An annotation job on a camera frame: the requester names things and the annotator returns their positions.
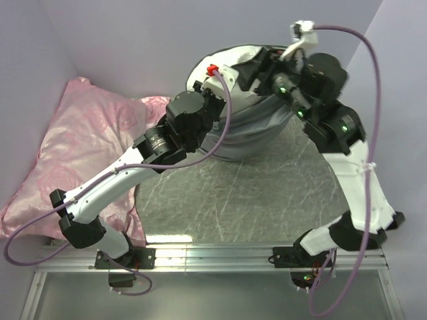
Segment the white pillow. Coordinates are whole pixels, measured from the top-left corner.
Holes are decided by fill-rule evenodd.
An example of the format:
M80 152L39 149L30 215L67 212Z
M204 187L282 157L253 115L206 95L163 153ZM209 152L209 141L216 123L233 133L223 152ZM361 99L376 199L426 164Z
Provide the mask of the white pillow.
M232 115L249 109L250 107L254 107L256 104L266 99L266 97L260 97L254 93L255 85L260 82L256 80L249 91L242 91L237 82L238 72L233 66L251 60L260 52L261 48L260 45L239 45L207 55L194 66L187 78L185 88L187 90L192 90L196 81L200 83L208 81L208 87L211 89L211 84L214 83L214 93L222 95L223 87L220 82L215 76L210 77L207 75L207 68L211 65L215 65L219 67L219 72L230 90L232 98Z

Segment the grey pillowcase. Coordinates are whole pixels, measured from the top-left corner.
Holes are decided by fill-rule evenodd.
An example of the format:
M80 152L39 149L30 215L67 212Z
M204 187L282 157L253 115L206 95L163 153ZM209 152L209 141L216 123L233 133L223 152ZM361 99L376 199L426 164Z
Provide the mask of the grey pillowcase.
M196 81L206 77L207 67L211 64L231 67L247 62L261 50L260 45L238 45L214 51L206 55L191 70L186 80L186 89L190 90ZM288 106L276 96L258 97L253 91L243 92L236 85L231 91L232 116L227 135L220 139L226 122L224 109L220 121L206 135L200 153L209 153L217 142L220 146L212 154L213 158L223 161L241 161L264 149L277 137L293 116Z

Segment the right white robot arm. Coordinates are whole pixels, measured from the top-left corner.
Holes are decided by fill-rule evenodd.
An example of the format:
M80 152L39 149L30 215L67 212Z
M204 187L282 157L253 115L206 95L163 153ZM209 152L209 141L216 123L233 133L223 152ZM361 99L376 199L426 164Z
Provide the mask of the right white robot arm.
M331 249L377 249L387 231L405 220L389 204L371 160L373 144L366 138L355 110L338 97L348 73L334 56L296 56L285 47L243 46L233 64L243 91L276 95L304 123L304 133L334 172L348 210L327 225L311 229L293 244L288 260L307 267Z

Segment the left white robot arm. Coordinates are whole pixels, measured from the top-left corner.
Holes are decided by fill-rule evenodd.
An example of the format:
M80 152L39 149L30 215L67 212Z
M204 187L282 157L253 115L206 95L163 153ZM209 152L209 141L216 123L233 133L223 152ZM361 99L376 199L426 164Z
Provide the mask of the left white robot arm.
M188 153L201 147L223 110L231 111L234 81L222 76L195 82L167 104L156 126L138 137L109 167L70 190L54 190L52 205L59 210L59 227L76 249L95 247L106 252L119 268L134 260L129 237L104 222L99 214L142 181L176 168Z

